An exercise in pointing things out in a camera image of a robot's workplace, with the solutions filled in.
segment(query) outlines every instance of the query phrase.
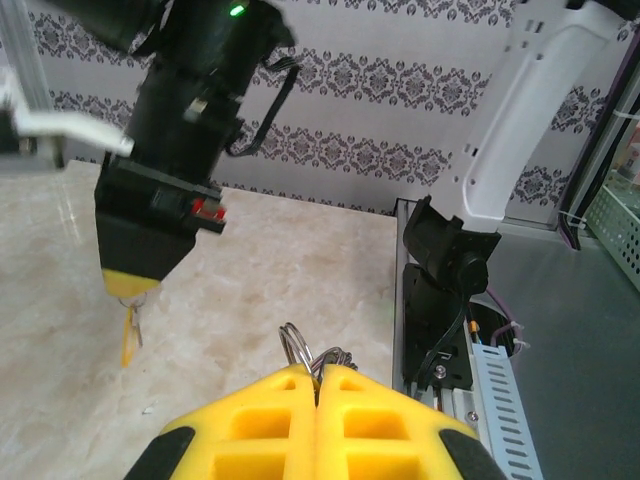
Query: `marble table surface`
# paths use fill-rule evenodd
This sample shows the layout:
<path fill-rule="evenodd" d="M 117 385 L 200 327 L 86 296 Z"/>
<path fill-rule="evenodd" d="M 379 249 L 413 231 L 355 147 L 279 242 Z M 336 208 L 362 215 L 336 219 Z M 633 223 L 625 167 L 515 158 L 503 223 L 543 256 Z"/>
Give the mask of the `marble table surface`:
<path fill-rule="evenodd" d="M 231 189 L 224 234 L 199 233 L 149 295 L 121 369 L 97 175 L 0 179 L 0 478 L 122 478 L 171 419 L 283 367 L 287 321 L 390 385 L 395 219 Z"/>

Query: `patterned wall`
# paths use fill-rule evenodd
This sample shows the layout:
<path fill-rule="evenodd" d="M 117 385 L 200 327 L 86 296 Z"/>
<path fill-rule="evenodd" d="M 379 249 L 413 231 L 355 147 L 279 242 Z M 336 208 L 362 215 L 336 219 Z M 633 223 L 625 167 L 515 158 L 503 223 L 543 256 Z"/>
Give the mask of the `patterned wall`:
<path fill-rule="evenodd" d="M 254 157 L 223 158 L 219 183 L 376 212 L 428 192 L 464 143 L 507 38 L 509 0 L 282 0 L 303 64 Z M 148 60 L 113 53 L 73 20 L 30 2 L 56 108 L 124 126 Z M 637 23 L 588 67 L 529 161 L 508 208 L 545 223 L 606 100 Z M 241 115 L 251 135 L 283 75 L 258 70 Z M 69 154 L 100 158 L 72 145 Z"/>

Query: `perforated metal bracket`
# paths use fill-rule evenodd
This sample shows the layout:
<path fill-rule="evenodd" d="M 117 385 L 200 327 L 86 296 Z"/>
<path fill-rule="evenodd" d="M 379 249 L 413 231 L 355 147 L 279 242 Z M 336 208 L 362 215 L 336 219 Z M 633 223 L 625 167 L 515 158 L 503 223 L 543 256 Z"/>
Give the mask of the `perforated metal bracket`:
<path fill-rule="evenodd" d="M 542 472 L 504 347 L 473 344 L 491 451 L 507 478 L 539 480 Z"/>

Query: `gray metal surface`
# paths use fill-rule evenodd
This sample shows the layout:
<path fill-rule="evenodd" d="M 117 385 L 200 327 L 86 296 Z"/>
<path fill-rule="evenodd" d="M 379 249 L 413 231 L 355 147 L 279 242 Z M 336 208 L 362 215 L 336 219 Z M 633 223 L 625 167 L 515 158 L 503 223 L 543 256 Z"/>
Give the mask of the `gray metal surface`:
<path fill-rule="evenodd" d="M 607 187 L 587 210 L 587 223 L 640 291 L 640 221 Z"/>
<path fill-rule="evenodd" d="M 31 109 L 53 109 L 29 12 L 23 0 L 0 0 L 0 34 L 9 64 L 18 73 Z"/>
<path fill-rule="evenodd" d="M 573 252 L 553 232 L 501 233 L 490 281 L 531 344 L 514 373 L 542 474 L 640 478 L 640 294 L 597 240 Z"/>
<path fill-rule="evenodd" d="M 474 344 L 472 348 L 494 460 L 509 478 L 542 479 L 511 362 L 504 347 Z"/>

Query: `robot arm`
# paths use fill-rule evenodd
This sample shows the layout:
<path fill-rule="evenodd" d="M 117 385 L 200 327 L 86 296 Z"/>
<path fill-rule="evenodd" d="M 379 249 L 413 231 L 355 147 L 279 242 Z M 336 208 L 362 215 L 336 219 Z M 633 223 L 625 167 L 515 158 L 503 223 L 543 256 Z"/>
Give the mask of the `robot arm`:
<path fill-rule="evenodd" d="M 267 59 L 294 45 L 278 9 L 262 0 L 49 0 L 107 45 L 155 54 L 125 134 L 130 155 L 108 154 L 95 189 L 100 262 L 107 291 L 143 293 L 195 244 L 221 233 L 225 210 L 210 176 L 241 136 L 236 118 L 258 64 L 289 69 L 251 148 L 259 147 L 297 74 L 293 59 Z M 130 46 L 146 35 L 137 50 Z"/>
<path fill-rule="evenodd" d="M 637 1 L 517 5 L 475 128 L 404 231 L 404 244 L 418 264 L 407 265 L 403 275 L 408 384 L 424 389 L 438 382 L 431 375 L 435 358 L 459 331 L 469 298 L 487 288 L 487 261 L 526 162 L 581 72 L 614 38 L 620 16 L 633 19 L 639 10 Z M 419 334 L 411 332 L 438 330 L 436 324 L 447 332 L 437 343 L 412 340 Z"/>

